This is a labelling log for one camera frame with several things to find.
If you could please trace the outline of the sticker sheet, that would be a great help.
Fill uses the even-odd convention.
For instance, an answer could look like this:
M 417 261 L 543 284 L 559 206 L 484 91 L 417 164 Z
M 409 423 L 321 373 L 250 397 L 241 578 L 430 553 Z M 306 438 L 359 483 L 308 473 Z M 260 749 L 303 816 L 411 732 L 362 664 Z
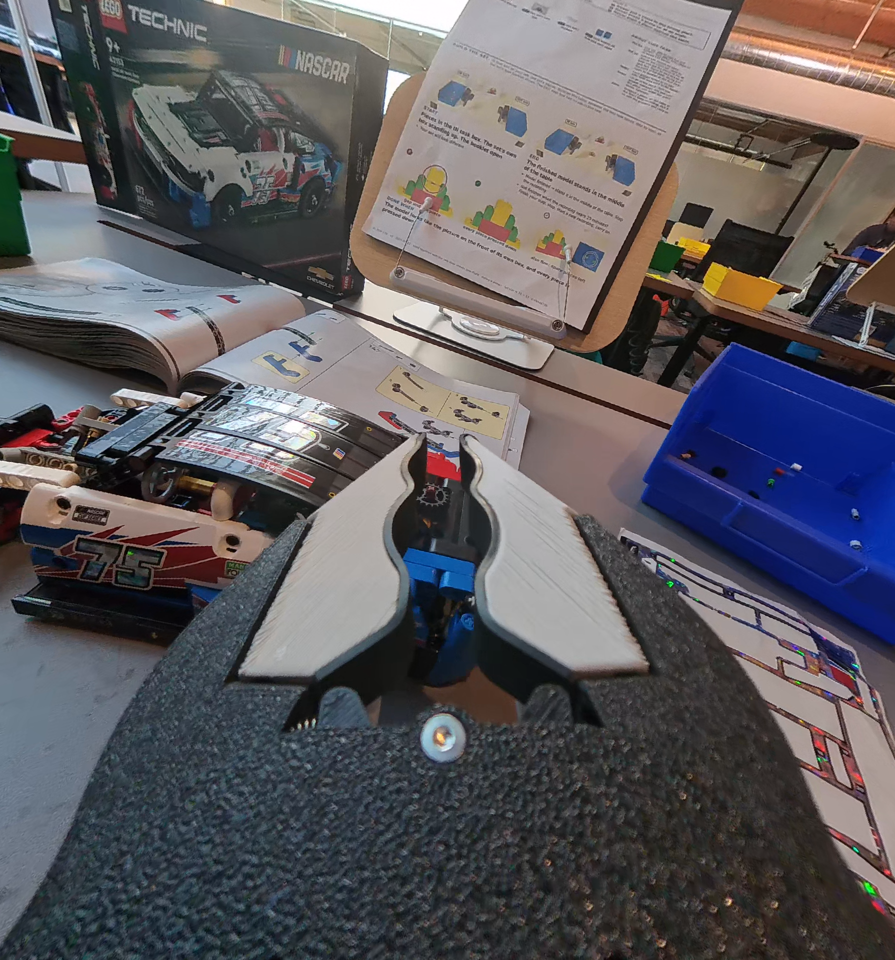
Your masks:
M 622 529 L 619 539 L 729 648 L 766 702 L 830 838 L 895 927 L 895 737 L 857 651 L 782 602 Z

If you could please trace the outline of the printed instruction sheet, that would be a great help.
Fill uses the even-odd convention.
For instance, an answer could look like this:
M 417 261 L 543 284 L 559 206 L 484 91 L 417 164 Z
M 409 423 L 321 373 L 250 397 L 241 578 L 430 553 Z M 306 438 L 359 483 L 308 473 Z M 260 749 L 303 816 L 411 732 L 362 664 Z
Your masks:
M 364 233 L 586 330 L 742 2 L 468 2 Z

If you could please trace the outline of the toy brick race car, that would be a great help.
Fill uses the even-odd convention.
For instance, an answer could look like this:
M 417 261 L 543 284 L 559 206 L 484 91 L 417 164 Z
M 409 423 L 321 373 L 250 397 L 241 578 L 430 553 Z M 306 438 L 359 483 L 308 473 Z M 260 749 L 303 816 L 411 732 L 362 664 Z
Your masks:
M 235 674 L 313 515 L 389 453 L 426 436 L 417 525 L 402 556 L 415 649 L 428 687 L 476 667 L 475 579 L 460 462 L 295 392 L 234 384 L 180 398 L 121 391 L 113 407 L 57 418 L 39 406 L 0 420 L 0 542 L 19 535 L 37 586 L 28 617 L 171 642 L 280 541 Z

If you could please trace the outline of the yellow plastic bin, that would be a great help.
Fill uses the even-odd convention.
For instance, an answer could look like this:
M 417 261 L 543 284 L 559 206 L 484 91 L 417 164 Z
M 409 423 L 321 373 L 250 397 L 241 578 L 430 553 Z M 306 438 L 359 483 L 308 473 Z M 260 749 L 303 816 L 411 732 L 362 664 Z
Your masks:
M 784 285 L 772 279 L 711 263 L 702 281 L 706 294 L 725 303 L 762 311 Z

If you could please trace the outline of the background wooden workbench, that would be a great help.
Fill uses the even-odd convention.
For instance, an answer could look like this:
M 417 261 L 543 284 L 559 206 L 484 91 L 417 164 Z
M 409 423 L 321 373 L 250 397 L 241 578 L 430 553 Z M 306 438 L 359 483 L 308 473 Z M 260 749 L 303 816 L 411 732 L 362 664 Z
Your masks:
M 844 341 L 828 333 L 814 330 L 809 327 L 805 317 L 790 311 L 773 307 L 752 310 L 717 298 L 693 281 L 684 280 L 678 276 L 672 279 L 663 278 L 650 271 L 646 273 L 641 286 L 668 299 L 696 303 L 705 315 L 703 321 L 698 323 L 681 344 L 679 357 L 690 356 L 694 345 L 701 337 L 706 336 L 711 319 L 717 318 L 719 321 L 768 333 L 788 342 L 812 346 L 824 353 L 842 356 L 851 362 L 874 367 L 895 376 L 894 355 L 868 349 L 856 342 Z

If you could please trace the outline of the silver ventilation duct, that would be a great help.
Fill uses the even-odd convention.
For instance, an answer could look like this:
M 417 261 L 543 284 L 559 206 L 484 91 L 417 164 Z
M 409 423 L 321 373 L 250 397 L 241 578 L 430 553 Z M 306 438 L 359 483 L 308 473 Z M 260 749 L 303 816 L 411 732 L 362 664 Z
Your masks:
M 895 61 L 884 57 L 734 29 L 724 43 L 721 58 L 895 99 Z

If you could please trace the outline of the black toy set box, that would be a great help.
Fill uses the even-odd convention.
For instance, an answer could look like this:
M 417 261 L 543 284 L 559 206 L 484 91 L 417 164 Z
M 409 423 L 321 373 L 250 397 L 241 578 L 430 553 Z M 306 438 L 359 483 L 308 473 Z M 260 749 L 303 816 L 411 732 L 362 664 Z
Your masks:
M 49 9 L 100 206 L 330 302 L 364 289 L 350 242 L 386 58 L 213 2 Z

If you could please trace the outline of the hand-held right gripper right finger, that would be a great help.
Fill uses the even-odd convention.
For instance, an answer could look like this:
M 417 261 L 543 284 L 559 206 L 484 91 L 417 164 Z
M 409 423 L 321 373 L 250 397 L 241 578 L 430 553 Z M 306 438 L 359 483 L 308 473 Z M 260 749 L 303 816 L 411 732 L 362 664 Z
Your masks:
M 650 670 L 576 512 L 472 434 L 460 440 L 474 579 L 476 662 L 517 701 L 534 690 Z

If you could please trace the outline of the white stand base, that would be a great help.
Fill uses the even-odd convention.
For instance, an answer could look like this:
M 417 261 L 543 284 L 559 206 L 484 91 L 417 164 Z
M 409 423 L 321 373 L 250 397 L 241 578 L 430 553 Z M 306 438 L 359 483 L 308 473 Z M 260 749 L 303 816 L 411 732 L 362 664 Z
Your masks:
M 393 313 L 401 326 L 527 372 L 545 366 L 568 332 L 561 317 L 470 292 L 406 266 L 394 267 L 389 280 L 393 290 L 414 298 Z

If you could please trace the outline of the open building instruction booklet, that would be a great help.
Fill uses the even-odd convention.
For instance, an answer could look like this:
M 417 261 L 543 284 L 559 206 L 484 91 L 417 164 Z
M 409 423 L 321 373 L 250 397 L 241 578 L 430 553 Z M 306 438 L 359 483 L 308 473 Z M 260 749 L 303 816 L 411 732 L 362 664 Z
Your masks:
M 514 469 L 522 459 L 530 412 L 516 393 L 434 371 L 273 285 L 169 283 L 98 258 L 0 270 L 0 338 L 137 371 L 169 397 L 235 383 L 301 394 L 401 436 L 425 432 L 430 455 L 453 465 L 464 434 Z

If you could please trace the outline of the blue plastic bin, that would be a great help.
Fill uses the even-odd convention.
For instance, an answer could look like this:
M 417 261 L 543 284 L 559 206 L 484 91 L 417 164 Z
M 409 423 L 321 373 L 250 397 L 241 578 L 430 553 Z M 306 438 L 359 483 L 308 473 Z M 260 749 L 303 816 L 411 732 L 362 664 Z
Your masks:
M 642 501 L 895 645 L 895 403 L 740 344 L 697 381 Z

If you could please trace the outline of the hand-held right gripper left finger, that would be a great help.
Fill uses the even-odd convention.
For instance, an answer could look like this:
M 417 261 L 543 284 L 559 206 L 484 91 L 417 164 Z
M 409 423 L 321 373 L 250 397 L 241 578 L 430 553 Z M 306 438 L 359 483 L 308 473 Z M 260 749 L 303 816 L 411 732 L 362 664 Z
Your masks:
M 415 639 L 403 554 L 427 464 L 427 436 L 418 434 L 313 514 L 254 629 L 239 681 L 316 697 L 344 687 L 370 703 L 406 676 Z

